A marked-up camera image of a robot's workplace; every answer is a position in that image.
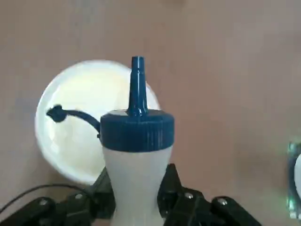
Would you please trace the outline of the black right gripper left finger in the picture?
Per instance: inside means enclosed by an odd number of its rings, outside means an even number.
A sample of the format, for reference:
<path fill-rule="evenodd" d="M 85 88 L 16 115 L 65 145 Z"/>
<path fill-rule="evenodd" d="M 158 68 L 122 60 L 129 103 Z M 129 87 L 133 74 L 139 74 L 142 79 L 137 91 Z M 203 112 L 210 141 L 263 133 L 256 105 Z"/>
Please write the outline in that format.
<path fill-rule="evenodd" d="M 96 181 L 81 188 L 69 184 L 45 184 L 30 188 L 10 200 L 1 208 L 5 211 L 14 202 L 36 190 L 51 187 L 70 188 L 75 193 L 64 200 L 38 197 L 6 219 L 2 226 L 90 226 L 96 219 L 111 219 L 115 211 L 115 200 L 107 169 L 103 169 Z"/>

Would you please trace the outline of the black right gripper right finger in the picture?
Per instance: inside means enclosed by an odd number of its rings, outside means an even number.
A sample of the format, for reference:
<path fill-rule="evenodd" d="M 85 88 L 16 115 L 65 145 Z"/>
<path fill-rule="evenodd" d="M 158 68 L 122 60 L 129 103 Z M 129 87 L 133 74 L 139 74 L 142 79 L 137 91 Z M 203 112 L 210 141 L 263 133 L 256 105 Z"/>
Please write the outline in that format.
<path fill-rule="evenodd" d="M 158 207 L 165 226 L 260 226 L 247 210 L 228 196 L 207 201 L 202 192 L 182 186 L 170 163 L 158 192 Z"/>

